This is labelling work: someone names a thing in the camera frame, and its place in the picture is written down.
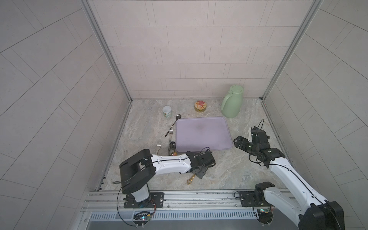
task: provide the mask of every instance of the thermos lid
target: thermos lid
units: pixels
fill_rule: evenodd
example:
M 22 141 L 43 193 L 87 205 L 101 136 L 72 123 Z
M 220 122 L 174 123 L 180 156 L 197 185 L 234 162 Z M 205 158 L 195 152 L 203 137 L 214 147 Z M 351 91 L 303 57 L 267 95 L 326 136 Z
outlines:
M 235 94 L 243 94 L 244 88 L 240 85 L 232 85 L 230 90 L 233 91 Z

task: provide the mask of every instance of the purple tray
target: purple tray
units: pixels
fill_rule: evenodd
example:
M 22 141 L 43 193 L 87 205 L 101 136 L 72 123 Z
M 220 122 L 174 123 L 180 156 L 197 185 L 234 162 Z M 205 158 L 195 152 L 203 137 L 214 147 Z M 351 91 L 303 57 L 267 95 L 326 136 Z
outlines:
M 224 117 L 186 118 L 176 121 L 176 149 L 198 152 L 203 148 L 225 150 L 233 147 Z

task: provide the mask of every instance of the robotic arm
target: robotic arm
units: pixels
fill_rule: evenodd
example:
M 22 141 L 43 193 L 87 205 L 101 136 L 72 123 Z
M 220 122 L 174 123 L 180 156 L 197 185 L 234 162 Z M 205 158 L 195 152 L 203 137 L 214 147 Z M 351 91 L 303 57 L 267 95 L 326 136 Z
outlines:
M 277 207 L 299 229 L 344 230 L 344 212 L 336 201 L 328 201 L 315 191 L 291 166 L 284 154 L 277 148 L 270 148 L 266 132 L 254 127 L 251 130 L 252 142 L 237 137 L 234 145 L 274 172 L 294 195 L 292 200 L 283 195 L 270 182 L 255 186 L 254 200 L 258 204 L 269 203 Z M 208 168 L 216 164 L 212 152 L 187 152 L 179 156 L 152 155 L 149 149 L 143 149 L 120 164 L 121 189 L 123 194 L 132 195 L 139 206 L 151 200 L 147 182 L 163 173 L 193 173 L 200 179 Z
M 268 202 L 277 207 L 299 229 L 336 229 L 343 230 L 344 212 L 336 202 L 329 202 L 324 196 L 313 189 L 291 166 L 282 152 L 277 148 L 270 148 L 269 136 L 257 127 L 251 130 L 252 142 L 244 137 L 234 140 L 236 148 L 250 155 L 256 156 L 265 166 L 274 172 L 294 195 L 297 202 L 283 195 L 270 182 L 255 186 L 257 203 Z
M 215 164 L 209 149 L 203 153 L 186 152 L 179 156 L 152 155 L 149 149 L 143 149 L 119 166 L 122 192 L 132 194 L 138 204 L 149 201 L 147 182 L 154 175 L 172 172 L 193 173 L 202 179 L 207 169 Z

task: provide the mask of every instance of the green thermos jug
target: green thermos jug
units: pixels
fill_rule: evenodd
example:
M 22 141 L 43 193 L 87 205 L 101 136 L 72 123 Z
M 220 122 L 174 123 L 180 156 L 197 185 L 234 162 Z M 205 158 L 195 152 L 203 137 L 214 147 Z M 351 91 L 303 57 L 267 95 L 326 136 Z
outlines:
M 240 85 L 232 85 L 229 94 L 225 96 L 221 112 L 225 117 L 234 118 L 240 112 L 241 104 L 243 103 L 244 88 Z

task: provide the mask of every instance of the metal spoon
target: metal spoon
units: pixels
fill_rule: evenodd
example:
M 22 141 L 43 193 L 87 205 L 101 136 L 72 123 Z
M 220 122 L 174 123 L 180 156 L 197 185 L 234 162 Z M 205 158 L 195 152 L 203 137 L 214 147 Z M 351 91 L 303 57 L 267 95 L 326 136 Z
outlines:
M 179 120 L 180 118 L 181 118 L 181 114 L 176 115 L 176 117 L 175 117 L 176 120 L 175 120 L 175 122 L 173 123 L 173 125 L 171 127 L 173 127 L 175 125 L 176 121 Z

